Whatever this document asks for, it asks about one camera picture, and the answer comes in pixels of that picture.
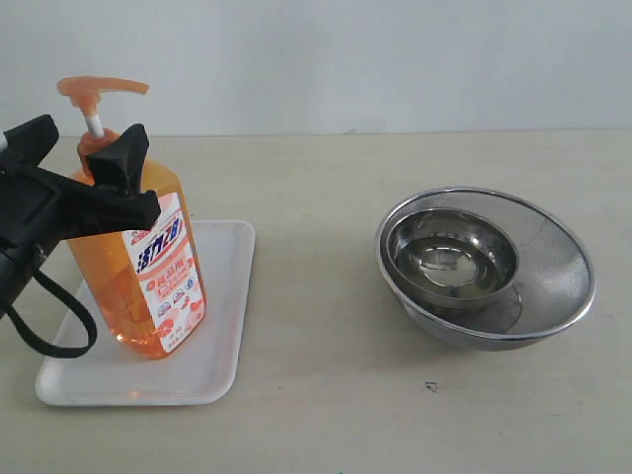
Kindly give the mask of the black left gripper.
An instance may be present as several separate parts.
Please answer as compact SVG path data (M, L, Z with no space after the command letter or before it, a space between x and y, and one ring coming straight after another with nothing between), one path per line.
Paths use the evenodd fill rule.
M40 246L49 254L62 240L150 230L161 210L153 191L140 194L148 148L144 125L135 123L88 153L99 189L39 167L2 164L1 253L16 257Z

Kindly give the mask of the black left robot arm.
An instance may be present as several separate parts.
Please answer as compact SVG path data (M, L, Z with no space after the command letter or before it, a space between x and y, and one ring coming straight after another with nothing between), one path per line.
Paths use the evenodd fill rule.
M13 303L62 240L148 230L160 207L140 189L149 146L142 124L88 156L94 184L50 172L40 162L58 133L46 118L7 133L1 153L1 301Z

